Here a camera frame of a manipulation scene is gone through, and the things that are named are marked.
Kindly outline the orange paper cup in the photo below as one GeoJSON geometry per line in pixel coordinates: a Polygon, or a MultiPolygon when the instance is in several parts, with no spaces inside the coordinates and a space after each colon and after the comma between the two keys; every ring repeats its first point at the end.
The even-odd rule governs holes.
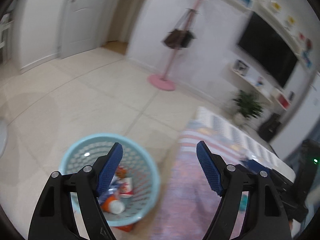
{"type": "Polygon", "coordinates": [[[115,215],[121,214],[125,210],[125,204],[114,195],[109,196],[100,207],[104,212],[115,215]]]}

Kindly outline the black acoustic guitar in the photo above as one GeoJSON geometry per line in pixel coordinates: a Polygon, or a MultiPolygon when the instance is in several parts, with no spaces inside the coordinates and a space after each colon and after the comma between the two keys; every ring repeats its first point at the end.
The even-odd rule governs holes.
{"type": "Polygon", "coordinates": [[[258,135],[265,142],[270,142],[271,139],[275,136],[280,122],[280,115],[277,113],[273,113],[269,119],[267,119],[263,124],[259,126],[258,135]]]}

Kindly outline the light blue plastic basket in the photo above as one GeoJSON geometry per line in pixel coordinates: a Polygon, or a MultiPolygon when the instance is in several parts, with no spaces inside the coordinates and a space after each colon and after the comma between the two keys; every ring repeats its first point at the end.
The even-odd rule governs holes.
{"type": "Polygon", "coordinates": [[[121,214],[104,213],[109,226],[112,227],[135,224],[156,205],[161,179],[151,155],[126,137],[112,133],[100,133],[89,135],[75,142],[67,150],[59,166],[59,171],[63,175],[78,172],[84,166],[93,165],[99,156],[108,154],[116,142],[123,147],[120,165],[132,178],[133,196],[121,199],[125,204],[125,210],[121,214]]]}

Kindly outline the white refrigerator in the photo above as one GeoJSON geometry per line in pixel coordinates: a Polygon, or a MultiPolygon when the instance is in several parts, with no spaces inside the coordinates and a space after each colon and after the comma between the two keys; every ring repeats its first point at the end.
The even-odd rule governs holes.
{"type": "Polygon", "coordinates": [[[319,119],[319,72],[311,84],[309,91],[299,109],[291,120],[271,141],[276,155],[284,160],[308,136],[319,119]]]}

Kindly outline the orange snack wrapper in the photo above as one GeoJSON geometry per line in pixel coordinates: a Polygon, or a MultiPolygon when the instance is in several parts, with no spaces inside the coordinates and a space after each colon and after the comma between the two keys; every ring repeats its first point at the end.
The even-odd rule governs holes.
{"type": "Polygon", "coordinates": [[[119,179],[124,179],[126,178],[127,176],[127,170],[124,166],[122,165],[119,165],[116,169],[116,176],[119,178],[119,179]]]}

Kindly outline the green potted plant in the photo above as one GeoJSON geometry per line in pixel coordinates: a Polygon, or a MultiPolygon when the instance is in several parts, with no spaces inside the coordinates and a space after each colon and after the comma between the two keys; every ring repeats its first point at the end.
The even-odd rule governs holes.
{"type": "Polygon", "coordinates": [[[262,116],[264,108],[259,102],[257,93],[239,90],[233,99],[237,112],[233,115],[233,122],[236,126],[243,126],[252,118],[257,119],[262,116]]]}

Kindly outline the white fan stand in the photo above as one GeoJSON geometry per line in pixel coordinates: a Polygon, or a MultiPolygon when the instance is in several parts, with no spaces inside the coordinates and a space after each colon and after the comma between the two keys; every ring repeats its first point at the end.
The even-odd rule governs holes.
{"type": "Polygon", "coordinates": [[[4,118],[0,118],[0,157],[3,155],[8,137],[8,126],[4,118]]]}

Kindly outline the framed butterfly picture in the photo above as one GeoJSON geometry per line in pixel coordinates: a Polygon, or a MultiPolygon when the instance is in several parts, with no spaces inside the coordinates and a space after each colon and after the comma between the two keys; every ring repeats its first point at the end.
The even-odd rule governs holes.
{"type": "Polygon", "coordinates": [[[242,76],[246,76],[249,70],[249,66],[245,64],[241,60],[236,60],[234,66],[233,66],[234,71],[239,73],[242,76]]]}

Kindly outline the pink coat rack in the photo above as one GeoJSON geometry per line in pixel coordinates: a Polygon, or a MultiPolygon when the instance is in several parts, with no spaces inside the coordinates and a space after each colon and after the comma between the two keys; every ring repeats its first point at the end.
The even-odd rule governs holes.
{"type": "Polygon", "coordinates": [[[164,73],[162,75],[152,74],[148,77],[149,83],[156,88],[165,91],[173,91],[176,89],[174,82],[168,78],[169,70],[172,67],[178,51],[183,48],[188,48],[191,41],[195,39],[195,36],[191,32],[190,28],[202,1],[203,0],[196,0],[195,5],[186,11],[169,35],[163,40],[163,44],[170,49],[173,49],[173,52],[164,73]]]}

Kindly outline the white dining chair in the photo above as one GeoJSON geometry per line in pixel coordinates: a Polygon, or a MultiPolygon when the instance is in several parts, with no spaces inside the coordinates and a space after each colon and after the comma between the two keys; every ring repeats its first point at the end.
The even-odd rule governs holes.
{"type": "Polygon", "coordinates": [[[1,55],[3,64],[6,64],[11,58],[12,23],[12,11],[9,11],[1,19],[1,55]]]}

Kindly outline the black hanging handbag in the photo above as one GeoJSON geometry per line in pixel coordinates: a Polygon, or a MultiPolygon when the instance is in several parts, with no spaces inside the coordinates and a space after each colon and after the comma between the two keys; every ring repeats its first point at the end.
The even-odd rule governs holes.
{"type": "Polygon", "coordinates": [[[188,48],[191,41],[195,38],[194,34],[190,31],[191,24],[193,22],[194,16],[195,16],[195,10],[190,9],[187,14],[187,19],[182,31],[183,37],[181,40],[180,48],[188,48]]]}

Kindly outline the white interior door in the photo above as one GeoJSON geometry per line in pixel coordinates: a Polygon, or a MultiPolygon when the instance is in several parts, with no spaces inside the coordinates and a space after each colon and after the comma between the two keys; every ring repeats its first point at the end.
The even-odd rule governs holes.
{"type": "Polygon", "coordinates": [[[61,33],[62,59],[95,47],[104,4],[105,0],[68,0],[61,33]]]}

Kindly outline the red white wall box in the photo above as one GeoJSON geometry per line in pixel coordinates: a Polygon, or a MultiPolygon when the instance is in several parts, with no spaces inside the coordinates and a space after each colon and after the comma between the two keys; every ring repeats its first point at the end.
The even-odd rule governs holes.
{"type": "Polygon", "coordinates": [[[291,105],[289,99],[285,96],[285,94],[279,90],[278,88],[274,87],[271,94],[271,101],[281,107],[284,111],[287,111],[291,105]]]}

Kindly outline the white wall shelf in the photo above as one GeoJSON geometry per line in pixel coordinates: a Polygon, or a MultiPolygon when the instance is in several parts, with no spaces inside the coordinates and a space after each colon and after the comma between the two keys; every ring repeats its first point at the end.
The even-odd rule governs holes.
{"type": "Polygon", "coordinates": [[[273,102],[271,101],[270,92],[266,88],[265,80],[262,76],[259,74],[253,72],[251,70],[251,67],[249,67],[248,73],[246,76],[242,76],[236,71],[234,71],[233,66],[234,63],[228,63],[227,67],[228,69],[237,77],[240,78],[242,83],[245,83],[245,87],[250,88],[252,92],[257,93],[259,100],[264,103],[267,108],[273,107],[273,102]]]}

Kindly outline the black wall television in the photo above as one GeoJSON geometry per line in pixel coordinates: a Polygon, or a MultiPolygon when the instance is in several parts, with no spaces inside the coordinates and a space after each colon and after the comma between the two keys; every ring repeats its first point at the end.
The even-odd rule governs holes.
{"type": "Polygon", "coordinates": [[[257,13],[252,13],[237,45],[284,87],[298,57],[281,36],[257,13]]]}

